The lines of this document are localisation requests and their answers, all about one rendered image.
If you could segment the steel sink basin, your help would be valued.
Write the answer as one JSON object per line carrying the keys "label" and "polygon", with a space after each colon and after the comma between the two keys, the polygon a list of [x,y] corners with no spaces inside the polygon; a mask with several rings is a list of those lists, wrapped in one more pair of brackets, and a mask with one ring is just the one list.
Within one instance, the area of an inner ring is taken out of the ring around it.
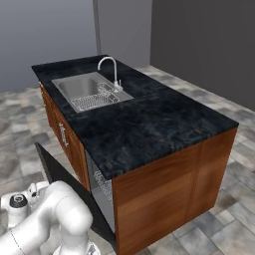
{"label": "steel sink basin", "polygon": [[[76,113],[78,111],[71,103],[72,99],[82,98],[85,96],[94,95],[97,92],[97,85],[99,83],[107,83],[111,88],[114,88],[114,83],[106,79],[98,72],[87,73],[62,79],[55,79],[52,83],[61,92],[64,98],[72,106]],[[120,98],[120,102],[132,100],[132,96],[125,91],[114,94]]]}

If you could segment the steel dishwasher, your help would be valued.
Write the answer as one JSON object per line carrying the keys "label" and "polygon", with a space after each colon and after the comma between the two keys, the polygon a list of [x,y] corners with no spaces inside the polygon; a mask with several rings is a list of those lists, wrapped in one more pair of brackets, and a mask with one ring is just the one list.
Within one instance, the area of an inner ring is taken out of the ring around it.
{"label": "steel dishwasher", "polygon": [[95,178],[94,173],[99,170],[101,171],[96,163],[93,161],[91,156],[87,151],[85,151],[86,154],[86,162],[87,162],[87,169],[88,169],[88,176],[90,181],[90,188],[92,191],[92,195],[94,199],[96,200],[102,214],[106,218],[107,222],[109,223],[111,229],[113,232],[116,232],[115,228],[115,214],[114,214],[114,201],[113,203],[110,203],[105,195],[103,194],[102,190],[98,186]]}

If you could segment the silver curved tap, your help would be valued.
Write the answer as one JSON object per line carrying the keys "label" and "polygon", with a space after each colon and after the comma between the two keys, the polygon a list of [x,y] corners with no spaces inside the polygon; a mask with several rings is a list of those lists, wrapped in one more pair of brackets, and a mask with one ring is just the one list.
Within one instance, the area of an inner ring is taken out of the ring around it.
{"label": "silver curved tap", "polygon": [[122,92],[124,88],[121,86],[121,82],[118,80],[117,61],[113,57],[103,57],[98,63],[98,70],[101,69],[102,63],[106,60],[111,60],[114,63],[114,92]]}

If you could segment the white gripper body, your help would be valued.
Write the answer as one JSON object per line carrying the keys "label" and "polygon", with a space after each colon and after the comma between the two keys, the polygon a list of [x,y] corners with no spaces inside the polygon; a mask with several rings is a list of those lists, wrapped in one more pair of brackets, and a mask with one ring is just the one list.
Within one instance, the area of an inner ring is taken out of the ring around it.
{"label": "white gripper body", "polygon": [[36,194],[40,195],[43,189],[47,188],[49,186],[48,181],[40,181],[36,183]]}

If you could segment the black dishwasher door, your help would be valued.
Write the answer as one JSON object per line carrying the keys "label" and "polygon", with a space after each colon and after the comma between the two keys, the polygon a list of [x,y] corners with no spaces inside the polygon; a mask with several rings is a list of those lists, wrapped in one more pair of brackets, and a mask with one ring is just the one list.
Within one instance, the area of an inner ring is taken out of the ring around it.
{"label": "black dishwasher door", "polygon": [[69,184],[87,204],[93,215],[92,230],[108,241],[114,250],[116,246],[116,234],[112,231],[109,223],[102,214],[94,197],[70,174],[68,171],[54,159],[38,142],[35,143],[42,165],[44,167],[47,179],[50,183],[62,180]]}

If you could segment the wooden cupboard door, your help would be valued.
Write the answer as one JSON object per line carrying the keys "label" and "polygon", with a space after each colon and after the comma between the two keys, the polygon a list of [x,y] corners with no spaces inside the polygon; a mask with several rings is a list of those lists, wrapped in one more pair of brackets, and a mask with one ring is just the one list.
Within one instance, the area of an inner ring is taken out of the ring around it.
{"label": "wooden cupboard door", "polygon": [[56,121],[56,116],[54,113],[54,107],[52,105],[51,97],[48,95],[46,89],[43,86],[40,86],[42,97],[46,109],[46,114],[50,127],[52,128],[54,134],[56,135],[58,141],[61,141],[61,133],[58,127],[58,122]]}
{"label": "wooden cupboard door", "polygon": [[65,147],[65,144],[62,142],[64,152],[66,153],[76,176],[79,178],[80,183],[86,190],[90,190],[84,147],[76,135],[64,124],[62,125],[63,128],[66,129],[65,135],[67,143],[69,144],[68,147]]}

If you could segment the wooden kitchen island cabinet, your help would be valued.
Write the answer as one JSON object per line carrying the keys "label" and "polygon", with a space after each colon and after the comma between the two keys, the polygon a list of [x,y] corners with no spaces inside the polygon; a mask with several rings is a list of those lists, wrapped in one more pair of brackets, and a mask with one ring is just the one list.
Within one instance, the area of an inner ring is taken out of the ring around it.
{"label": "wooden kitchen island cabinet", "polygon": [[146,246],[214,206],[237,122],[171,89],[76,113],[53,85],[56,121],[112,181],[118,255]]}

